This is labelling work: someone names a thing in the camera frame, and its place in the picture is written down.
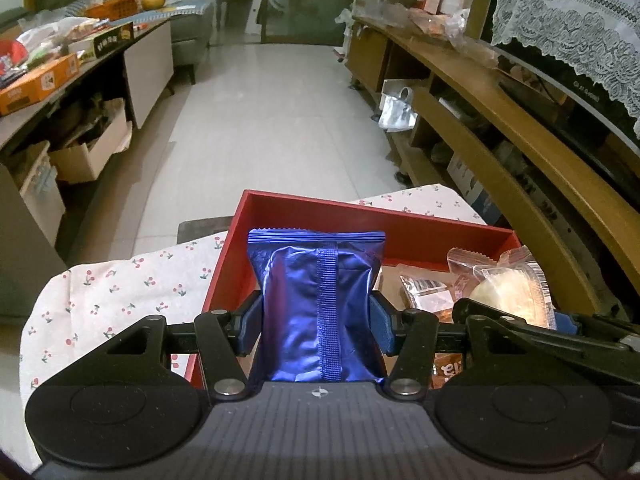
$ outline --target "silver bag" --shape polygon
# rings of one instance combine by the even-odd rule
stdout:
[[[412,130],[418,118],[418,114],[411,108],[414,91],[405,86],[399,96],[383,94],[382,97],[384,101],[378,126],[388,132]]]

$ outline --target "blue foil snack bag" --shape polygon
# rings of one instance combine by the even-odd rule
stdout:
[[[251,382],[386,376],[369,326],[384,243],[383,232],[249,232],[248,256],[264,300]]]

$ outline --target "wooden tv stand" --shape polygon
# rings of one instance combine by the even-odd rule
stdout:
[[[599,300],[564,241],[516,179],[434,94],[455,90],[514,144],[590,225],[640,293],[640,214],[558,138],[498,86],[491,71],[452,48],[358,18],[346,62],[355,80],[379,102],[385,79],[426,78],[414,95],[421,127],[389,135],[415,186],[448,184],[422,147],[444,140],[475,174],[504,217],[545,271],[556,306],[566,312],[599,312]]]

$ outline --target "orange box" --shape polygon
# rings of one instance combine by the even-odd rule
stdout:
[[[52,59],[0,90],[0,115],[42,101],[78,73],[76,54]]]

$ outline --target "metal screw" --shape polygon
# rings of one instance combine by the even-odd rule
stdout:
[[[393,393],[402,396],[419,394],[422,389],[420,383],[413,379],[396,379],[389,387]]]
[[[244,390],[244,383],[239,379],[220,379],[213,385],[213,389],[220,395],[237,395]]]

